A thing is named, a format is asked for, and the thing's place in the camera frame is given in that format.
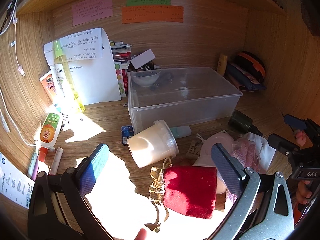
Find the right hand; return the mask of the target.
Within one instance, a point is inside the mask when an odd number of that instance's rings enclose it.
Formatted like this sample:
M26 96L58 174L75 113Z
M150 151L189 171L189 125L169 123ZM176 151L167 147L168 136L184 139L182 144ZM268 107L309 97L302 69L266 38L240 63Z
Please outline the right hand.
M297 144L300 147L302 147L306 143L307 137L303 131L296 130L295 139ZM296 199L302 205L307 204L312 195L312 192L308 189L309 184L310 184L310 181L307 181L307 180L302 180L298 183Z

